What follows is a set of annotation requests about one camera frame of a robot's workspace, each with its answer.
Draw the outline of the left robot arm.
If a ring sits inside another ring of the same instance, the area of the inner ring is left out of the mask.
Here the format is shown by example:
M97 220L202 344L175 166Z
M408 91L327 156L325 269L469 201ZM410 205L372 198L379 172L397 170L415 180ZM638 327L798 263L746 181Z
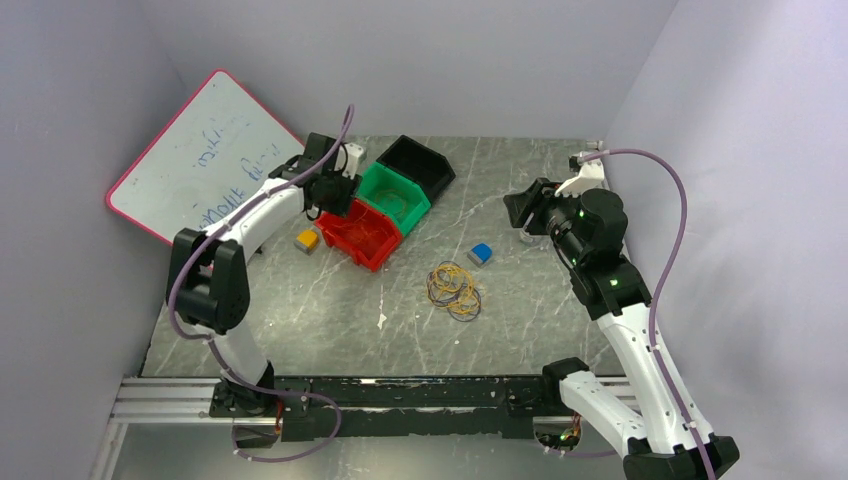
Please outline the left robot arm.
M272 170L223 219L184 228L172 241L165 305L175 333L204 342L222 369L226 393L254 416L277 400L271 362L244 318L251 302L248 260L284 223L316 211L346 216L361 178L363 151L312 133L302 153Z

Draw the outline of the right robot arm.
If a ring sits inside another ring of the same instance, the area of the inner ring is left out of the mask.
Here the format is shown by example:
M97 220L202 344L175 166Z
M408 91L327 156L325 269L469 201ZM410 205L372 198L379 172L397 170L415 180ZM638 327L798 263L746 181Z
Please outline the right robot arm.
M628 226L615 193L592 188L558 196L536 179L504 197L509 222L548 237L575 297L607 338L635 395L631 408L577 358L548 364L539 391L550 413L574 410L615 449L628 479L719 479L739 460L730 436L716 434L682 384L639 270L623 252Z

